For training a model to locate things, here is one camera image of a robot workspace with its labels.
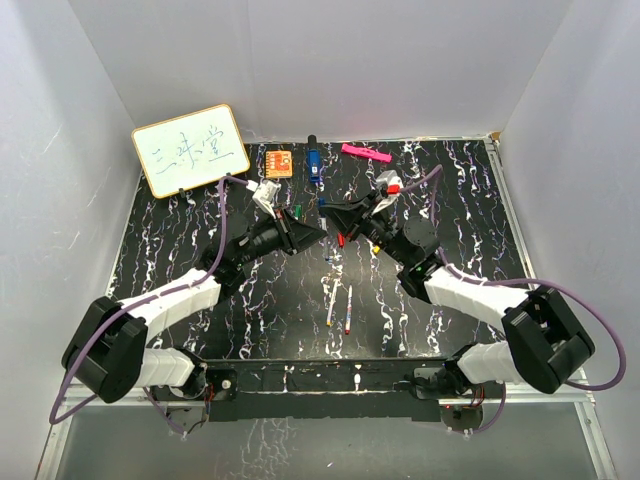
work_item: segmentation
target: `black tabletop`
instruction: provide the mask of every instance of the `black tabletop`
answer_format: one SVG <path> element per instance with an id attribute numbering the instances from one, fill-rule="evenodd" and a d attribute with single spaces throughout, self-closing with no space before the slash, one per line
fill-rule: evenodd
<path id="1" fill-rule="evenodd" d="M 366 195 L 375 178 L 393 169 L 405 185 L 441 164 L 444 175 L 437 208 L 437 235 L 451 261 L 467 272 L 500 279 L 522 275 L 485 144 L 480 140 L 368 142 L 392 154 L 383 164 L 340 153 L 341 144 L 319 145 L 322 183 L 309 182 L 305 144 L 246 145 L 251 169 L 243 177 L 264 177 L 265 152 L 289 150 L 294 175 L 279 182 L 278 203 L 302 207 L 301 220 L 318 225 L 317 199 L 355 200 Z M 396 215 L 428 214 L 430 185 L 396 202 Z M 239 185 L 227 189 L 229 212 L 250 221 L 258 210 L 252 192 Z M 214 185 L 187 192 L 187 198 L 153 198 L 143 177 L 118 258 L 111 293 L 118 299 L 139 295 L 178 278 L 199 258 L 220 223 Z M 339 249 L 329 226 L 332 259 L 322 244 L 287 256 L 274 253 L 255 262 L 240 291 L 212 310 L 176 324 L 152 342 L 154 347 L 181 345 L 203 358 L 327 359 L 443 356 L 496 333 L 459 312 L 433 307 L 409 297 L 396 279 L 398 265 L 386 254 L 373 254 L 361 237 Z M 340 287 L 335 317 L 326 326 L 334 279 Z M 350 335 L 344 334 L 347 291 L 353 287 Z"/>

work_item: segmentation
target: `purple cable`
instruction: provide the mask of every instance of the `purple cable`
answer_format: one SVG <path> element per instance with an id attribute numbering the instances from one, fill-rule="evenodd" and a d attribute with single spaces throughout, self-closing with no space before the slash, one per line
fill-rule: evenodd
<path id="1" fill-rule="evenodd" d="M 65 394 L 67 393 L 67 390 L 69 389 L 69 386 L 71 385 L 71 381 L 73 380 L 73 377 L 75 376 L 75 374 L 78 372 L 78 369 L 80 368 L 80 365 L 82 364 L 84 359 L 87 357 L 87 354 L 89 353 L 89 350 L 91 350 L 93 345 L 100 339 L 102 334 L 104 334 L 107 331 L 107 329 L 111 325 L 113 325 L 113 323 L 116 320 L 118 320 L 120 317 L 122 317 L 125 313 L 128 313 L 131 310 L 134 310 L 134 309 L 136 309 L 136 308 L 138 308 L 138 307 L 140 307 L 142 305 L 146 305 L 148 303 L 151 303 L 153 300 L 159 298 L 160 296 L 164 297 L 165 295 L 169 295 L 171 293 L 180 292 L 180 291 L 185 290 L 187 288 L 191 288 L 192 286 L 198 286 L 198 285 L 202 284 L 203 282 L 205 282 L 207 280 L 207 278 L 209 278 L 213 274 L 215 269 L 218 268 L 218 265 L 220 264 L 220 261 L 222 260 L 222 255 L 224 254 L 224 246 L 225 246 L 226 238 L 227 238 L 227 215 L 226 215 L 227 214 L 227 208 L 226 208 L 226 200 L 225 200 L 225 192 L 224 192 L 224 182 L 225 181 L 232 181 L 232 182 L 239 183 L 241 185 L 247 185 L 248 184 L 248 182 L 245 181 L 245 180 L 241 180 L 239 178 L 235 178 L 235 177 L 231 177 L 231 176 L 224 176 L 218 182 L 218 194 L 220 195 L 220 216 L 221 216 L 220 250 L 218 250 L 218 254 L 216 256 L 215 261 L 213 262 L 213 265 L 211 265 L 211 268 L 207 271 L 207 273 L 205 273 L 202 276 L 202 278 L 200 278 L 199 280 L 196 280 L 191 285 L 188 285 L 188 284 L 178 285 L 176 287 L 168 288 L 167 290 L 161 291 L 159 296 L 158 295 L 150 295 L 148 297 L 142 298 L 142 299 L 138 300 L 137 302 L 134 302 L 134 303 L 132 303 L 130 305 L 127 305 L 126 307 L 121 308 L 116 313 L 114 313 L 111 317 L 109 317 L 100 326 L 100 328 L 98 328 L 98 330 L 95 331 L 95 333 L 91 336 L 91 338 L 86 343 L 86 345 L 82 348 L 82 350 L 80 350 L 80 353 L 76 357 L 76 360 L 73 362 L 73 365 L 71 366 L 71 368 L 69 369 L 69 371 L 65 375 L 65 377 L 64 377 L 64 379 L 62 381 L 62 385 L 60 385 L 60 391 L 58 392 L 58 395 L 56 396 L 56 399 L 55 399 L 55 401 L 53 403 L 53 407 L 51 408 L 51 413 L 49 414 L 49 423 L 51 425 L 55 425 L 57 423 L 62 422 L 63 420 L 66 420 L 67 418 L 69 418 L 70 416 L 72 416 L 76 412 L 78 412 L 78 410 L 80 410 L 82 407 L 87 405 L 89 402 L 91 402 L 91 401 L 93 401 L 93 400 L 95 400 L 97 398 L 97 395 L 92 395 L 91 397 L 83 400 L 78 405 L 76 405 L 73 408 L 71 408 L 69 411 L 67 411 L 64 414 L 62 414 L 60 417 L 56 418 L 56 415 L 58 414 L 58 410 L 60 409 L 60 406 L 62 405 L 62 402 L 64 401 Z M 153 403 L 153 405 L 156 407 L 156 410 L 158 410 L 162 414 L 162 416 L 165 418 L 165 420 L 167 421 L 169 426 L 171 426 L 171 428 L 174 429 L 176 432 L 184 434 L 184 429 L 182 427 L 180 427 L 179 425 L 175 424 L 173 421 L 171 421 L 170 418 L 168 418 L 165 415 L 165 413 L 162 410 L 162 407 L 153 399 L 153 397 L 151 396 L 151 394 L 149 393 L 149 391 L 146 388 L 145 388 L 145 393 L 147 394 L 147 398 L 149 398 L 151 403 Z"/>
<path id="2" fill-rule="evenodd" d="M 418 182 L 411 184 L 400 190 L 401 192 L 408 192 L 414 188 L 417 188 L 418 185 L 428 182 L 430 179 L 435 177 L 435 183 L 431 191 L 431 205 L 429 208 L 429 217 L 431 218 L 431 221 L 433 222 L 434 226 L 436 225 L 435 198 L 437 193 L 438 182 L 440 181 L 442 171 L 443 171 L 442 165 L 438 165 L 433 170 L 431 170 L 425 177 L 420 179 Z M 615 344 L 616 349 L 618 351 L 618 357 L 620 359 L 620 363 L 618 366 L 618 371 L 615 374 L 615 376 L 606 383 L 603 383 L 600 385 L 582 385 L 580 383 L 572 382 L 570 380 L 567 380 L 565 383 L 579 390 L 590 390 L 590 391 L 600 392 L 603 390 L 608 390 L 610 388 L 613 388 L 622 381 L 622 378 L 624 377 L 624 374 L 627 371 L 627 355 L 624 350 L 624 345 L 622 345 L 622 340 L 620 339 L 620 336 L 616 333 L 616 331 L 613 329 L 611 324 L 609 324 L 609 322 L 602 316 L 602 314 L 598 312 L 593 305 L 591 305 L 586 300 L 582 299 L 578 294 L 572 292 L 571 290 L 561 285 L 558 285 L 557 283 L 550 282 L 549 280 L 541 280 L 538 278 L 513 278 L 508 280 L 484 281 L 480 278 L 466 275 L 463 272 L 460 272 L 453 264 L 451 264 L 451 262 L 449 262 L 449 260 L 447 260 L 447 256 L 445 255 L 444 249 L 442 247 L 438 248 L 438 254 L 440 255 L 440 258 L 442 259 L 442 262 L 445 264 L 445 267 L 447 268 L 447 270 L 451 272 L 453 276 L 455 276 L 456 278 L 458 278 L 459 280 L 465 283 L 470 283 L 472 285 L 482 284 L 488 287 L 513 287 L 516 285 L 536 284 L 536 285 L 542 285 L 549 288 L 555 288 L 556 290 L 563 293 L 567 297 L 575 300 L 585 310 L 587 310 L 591 315 L 593 315 L 595 319 L 598 320 L 598 322 L 600 322 L 600 324 L 604 327 L 607 333 L 611 336 L 611 339 L 613 340 L 613 343 Z"/>

